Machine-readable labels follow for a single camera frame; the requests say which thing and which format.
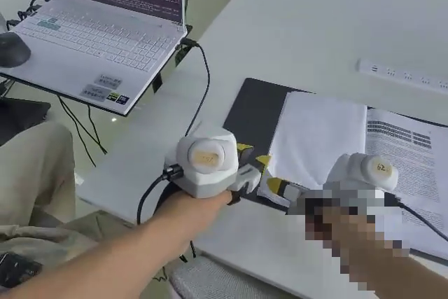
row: computer mouse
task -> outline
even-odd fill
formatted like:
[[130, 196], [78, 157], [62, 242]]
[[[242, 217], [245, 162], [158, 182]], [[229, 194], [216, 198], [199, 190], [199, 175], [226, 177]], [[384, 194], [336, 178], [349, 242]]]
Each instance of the computer mouse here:
[[16, 33], [0, 34], [0, 67], [14, 68], [28, 61], [31, 50]]

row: black clipboard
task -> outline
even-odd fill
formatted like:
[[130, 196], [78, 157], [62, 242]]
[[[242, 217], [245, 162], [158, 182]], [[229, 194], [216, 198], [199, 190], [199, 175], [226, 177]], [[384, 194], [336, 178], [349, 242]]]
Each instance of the black clipboard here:
[[[251, 155], [252, 158], [258, 157], [259, 155], [267, 155], [271, 147], [272, 139], [274, 138], [275, 129], [280, 119], [286, 95], [289, 92], [295, 91], [306, 92], [254, 78], [246, 78], [227, 115], [223, 127], [231, 131], [239, 143], [254, 147]], [[427, 120], [409, 116], [405, 117], [435, 126], [448, 127]], [[285, 207], [279, 206], [268, 199], [257, 196], [257, 189], [258, 187], [251, 194], [243, 196], [243, 198], [278, 209], [279, 211], [287, 210]], [[412, 253], [448, 266], [448, 261], [445, 259], [414, 249], [412, 249]]]

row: power strip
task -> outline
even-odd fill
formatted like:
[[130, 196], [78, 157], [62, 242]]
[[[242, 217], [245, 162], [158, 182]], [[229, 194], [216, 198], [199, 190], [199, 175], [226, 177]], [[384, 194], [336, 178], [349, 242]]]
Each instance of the power strip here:
[[384, 78], [414, 87], [433, 90], [448, 95], [448, 81], [427, 76], [425, 74], [403, 69], [394, 69], [368, 60], [359, 61], [359, 72], [366, 75]]

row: laptop keyboard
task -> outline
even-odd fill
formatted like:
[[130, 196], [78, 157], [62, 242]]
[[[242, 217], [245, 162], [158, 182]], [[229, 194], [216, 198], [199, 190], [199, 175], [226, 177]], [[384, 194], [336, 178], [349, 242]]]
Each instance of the laptop keyboard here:
[[51, 15], [39, 11], [18, 25], [15, 31], [142, 71], [151, 71], [173, 42], [169, 36], [149, 36], [95, 19], [54, 11]]

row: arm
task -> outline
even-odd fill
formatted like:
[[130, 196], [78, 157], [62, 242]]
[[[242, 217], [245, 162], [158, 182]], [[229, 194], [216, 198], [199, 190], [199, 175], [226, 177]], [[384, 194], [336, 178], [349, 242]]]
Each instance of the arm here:
[[[323, 222], [331, 224], [331, 246], [339, 251], [350, 280], [367, 284], [381, 299], [442, 299], [448, 293], [448, 280], [430, 271], [392, 242], [375, 232], [365, 216], [341, 214], [341, 209], [323, 209]], [[325, 233], [315, 233], [323, 239]]]
[[131, 233], [43, 272], [0, 298], [138, 298], [154, 274], [179, 257], [231, 199], [229, 192], [204, 200], [177, 193]]

